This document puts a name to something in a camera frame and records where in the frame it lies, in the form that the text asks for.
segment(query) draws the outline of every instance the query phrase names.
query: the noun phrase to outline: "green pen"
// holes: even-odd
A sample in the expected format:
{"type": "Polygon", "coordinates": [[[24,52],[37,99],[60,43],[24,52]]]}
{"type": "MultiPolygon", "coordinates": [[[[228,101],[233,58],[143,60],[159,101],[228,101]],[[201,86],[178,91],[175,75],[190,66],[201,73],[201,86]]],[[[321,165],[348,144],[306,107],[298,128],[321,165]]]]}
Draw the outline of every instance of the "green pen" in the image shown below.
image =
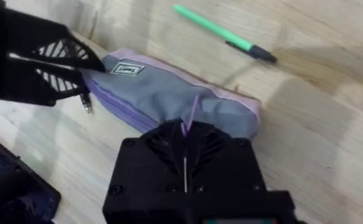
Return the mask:
{"type": "Polygon", "coordinates": [[[220,27],[219,25],[211,22],[202,16],[192,12],[191,10],[187,9],[186,7],[175,5],[174,10],[178,12],[180,15],[196,22],[197,24],[201,25],[202,27],[212,31],[213,33],[219,35],[220,37],[225,39],[225,43],[248,54],[253,58],[259,58],[262,60],[266,60],[271,63],[276,63],[277,58],[273,56],[268,51],[264,50],[263,48],[250,43],[249,41],[239,37],[231,33],[230,31],[220,27]]]}

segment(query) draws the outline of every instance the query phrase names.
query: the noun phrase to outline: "screw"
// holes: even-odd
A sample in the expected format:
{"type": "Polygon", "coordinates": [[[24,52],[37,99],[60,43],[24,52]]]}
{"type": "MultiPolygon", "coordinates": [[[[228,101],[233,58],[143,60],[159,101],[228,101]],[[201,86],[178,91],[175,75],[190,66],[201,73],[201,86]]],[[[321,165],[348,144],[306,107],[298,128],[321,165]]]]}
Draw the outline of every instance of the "screw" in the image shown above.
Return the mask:
{"type": "Polygon", "coordinates": [[[124,188],[122,185],[114,185],[111,187],[110,189],[110,193],[113,195],[113,196],[117,196],[119,194],[122,194],[124,191],[124,188]]]}
{"type": "Polygon", "coordinates": [[[166,187],[166,191],[167,191],[167,192],[173,192],[173,193],[175,193],[175,192],[180,191],[180,188],[179,188],[179,186],[177,186],[176,184],[170,184],[170,185],[168,185],[168,186],[166,187]]]}
{"type": "Polygon", "coordinates": [[[125,140],[123,141],[123,145],[124,145],[124,146],[131,147],[131,146],[134,146],[134,144],[135,144],[134,140],[131,140],[131,139],[125,139],[125,140]]]}
{"type": "Polygon", "coordinates": [[[244,147],[244,146],[246,146],[246,145],[247,145],[247,140],[246,140],[246,139],[238,139],[237,144],[238,144],[240,147],[244,147]]]}
{"type": "Polygon", "coordinates": [[[260,186],[258,184],[254,184],[252,187],[254,191],[260,190],[260,186]]]}
{"type": "Polygon", "coordinates": [[[202,193],[204,190],[205,190],[205,187],[204,187],[203,185],[199,186],[199,187],[196,189],[196,191],[197,191],[198,193],[202,193]]]}

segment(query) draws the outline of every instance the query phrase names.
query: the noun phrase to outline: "black plastic bracket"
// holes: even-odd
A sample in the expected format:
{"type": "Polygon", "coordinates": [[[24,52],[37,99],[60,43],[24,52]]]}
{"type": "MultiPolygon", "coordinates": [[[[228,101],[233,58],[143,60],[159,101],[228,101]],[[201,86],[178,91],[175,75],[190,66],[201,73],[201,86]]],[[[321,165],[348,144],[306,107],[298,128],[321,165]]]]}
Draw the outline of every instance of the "black plastic bracket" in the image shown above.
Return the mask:
{"type": "MultiPolygon", "coordinates": [[[[8,209],[3,213],[4,208],[23,208],[22,217],[29,217],[36,223],[50,223],[60,199],[61,194],[57,190],[0,144],[0,218],[11,215],[8,209]]],[[[23,223],[16,220],[20,217],[19,213],[12,216],[8,217],[12,223],[23,223]]]]}

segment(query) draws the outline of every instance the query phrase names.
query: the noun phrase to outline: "wood grain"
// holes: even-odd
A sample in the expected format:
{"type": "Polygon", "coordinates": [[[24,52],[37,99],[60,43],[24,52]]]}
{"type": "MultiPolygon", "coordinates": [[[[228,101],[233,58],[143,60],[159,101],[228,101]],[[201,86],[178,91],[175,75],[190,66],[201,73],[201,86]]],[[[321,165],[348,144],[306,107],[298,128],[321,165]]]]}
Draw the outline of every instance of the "wood grain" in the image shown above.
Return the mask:
{"type": "MultiPolygon", "coordinates": [[[[7,2],[105,50],[128,47],[260,99],[254,145],[269,188],[289,190],[309,223],[363,223],[363,0],[7,2]],[[176,3],[272,51],[279,64],[226,46],[174,13],[176,3]]],[[[94,110],[85,114],[78,98],[55,108],[0,101],[0,141],[64,196],[57,224],[104,223],[120,142],[139,135],[95,99],[94,110]]]]}

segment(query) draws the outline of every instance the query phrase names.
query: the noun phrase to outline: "fabric label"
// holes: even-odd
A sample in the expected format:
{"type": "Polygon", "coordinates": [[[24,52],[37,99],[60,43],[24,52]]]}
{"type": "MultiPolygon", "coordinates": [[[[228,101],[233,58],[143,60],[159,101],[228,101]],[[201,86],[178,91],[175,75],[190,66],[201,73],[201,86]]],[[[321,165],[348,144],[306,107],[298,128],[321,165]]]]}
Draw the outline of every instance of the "fabric label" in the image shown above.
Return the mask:
{"type": "Polygon", "coordinates": [[[120,75],[137,75],[145,66],[142,65],[134,65],[132,63],[124,63],[119,62],[111,71],[112,74],[120,74],[120,75]]]}

